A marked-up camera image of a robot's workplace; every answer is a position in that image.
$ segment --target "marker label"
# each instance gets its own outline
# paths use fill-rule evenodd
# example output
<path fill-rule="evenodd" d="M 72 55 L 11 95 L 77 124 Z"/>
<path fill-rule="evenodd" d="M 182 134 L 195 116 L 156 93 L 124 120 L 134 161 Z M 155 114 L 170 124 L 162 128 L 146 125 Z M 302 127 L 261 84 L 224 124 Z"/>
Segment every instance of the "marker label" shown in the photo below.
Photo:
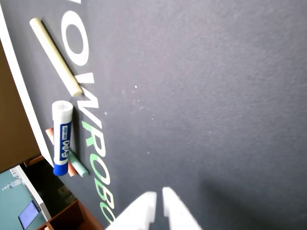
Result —
<path fill-rule="evenodd" d="M 71 122 L 60 125 L 60 161 L 64 161 L 69 156 L 69 145 L 71 141 Z"/>

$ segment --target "white border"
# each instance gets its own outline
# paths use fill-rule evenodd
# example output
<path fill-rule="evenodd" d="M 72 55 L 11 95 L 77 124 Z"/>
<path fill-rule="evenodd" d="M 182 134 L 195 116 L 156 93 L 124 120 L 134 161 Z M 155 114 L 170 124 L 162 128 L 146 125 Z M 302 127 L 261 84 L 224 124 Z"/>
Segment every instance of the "white border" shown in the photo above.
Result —
<path fill-rule="evenodd" d="M 29 178 L 24 173 L 23 169 L 20 167 L 20 165 L 18 165 L 14 169 L 17 171 L 17 175 L 19 176 L 19 178 L 21 178 L 24 181 L 25 185 L 27 186 L 27 188 L 31 192 L 35 201 L 38 203 L 38 205 L 42 209 L 42 214 L 43 214 L 45 220 L 48 221 L 49 219 L 51 219 L 51 216 L 48 212 L 48 209 L 46 208 L 44 201 L 42 200 L 42 198 L 40 197 L 40 195 L 38 194 L 36 189 L 33 187 L 32 183 L 30 182 Z"/>
<path fill-rule="evenodd" d="M 14 48 L 10 39 L 9 31 L 5 23 L 3 11 L 0 4 L 0 40 L 2 42 L 3 50 L 6 56 L 6 59 L 9 63 L 12 76 L 14 78 L 16 88 L 18 90 L 20 99 L 24 105 L 25 113 L 29 119 L 32 131 L 34 133 L 35 139 L 37 141 L 38 147 L 40 149 L 43 157 L 49 162 L 49 164 L 53 167 L 53 162 L 47 148 L 42 130 L 40 129 L 37 117 L 35 115 L 27 88 L 24 84 L 24 79 L 21 74 L 17 58 L 14 52 Z"/>

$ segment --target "wooden shelf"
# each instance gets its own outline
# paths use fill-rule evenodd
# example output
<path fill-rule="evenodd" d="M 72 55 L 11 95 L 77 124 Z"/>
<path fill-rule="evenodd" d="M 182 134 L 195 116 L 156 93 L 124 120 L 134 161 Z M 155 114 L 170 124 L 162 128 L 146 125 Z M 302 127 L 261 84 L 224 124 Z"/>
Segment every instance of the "wooden shelf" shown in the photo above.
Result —
<path fill-rule="evenodd" d="M 103 230 L 92 214 L 77 200 L 37 230 Z"/>

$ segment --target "marker cap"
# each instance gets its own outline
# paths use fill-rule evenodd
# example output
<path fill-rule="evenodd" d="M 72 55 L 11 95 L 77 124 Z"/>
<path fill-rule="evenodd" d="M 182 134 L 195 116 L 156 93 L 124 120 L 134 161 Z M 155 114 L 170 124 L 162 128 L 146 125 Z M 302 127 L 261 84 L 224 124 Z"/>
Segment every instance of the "marker cap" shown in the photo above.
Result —
<path fill-rule="evenodd" d="M 68 171 L 68 163 L 59 165 L 59 164 L 54 164 L 53 168 L 53 174 L 56 176 L 64 176 Z"/>

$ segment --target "expo marker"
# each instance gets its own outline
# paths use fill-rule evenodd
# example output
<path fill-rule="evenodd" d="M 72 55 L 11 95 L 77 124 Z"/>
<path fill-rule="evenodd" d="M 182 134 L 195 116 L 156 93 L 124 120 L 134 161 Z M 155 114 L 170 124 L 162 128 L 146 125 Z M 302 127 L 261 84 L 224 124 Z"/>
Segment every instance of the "expo marker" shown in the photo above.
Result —
<path fill-rule="evenodd" d="M 56 101 L 52 104 L 54 129 L 54 169 L 56 176 L 68 172 L 68 156 L 71 141 L 71 120 L 73 105 L 67 101 Z"/>

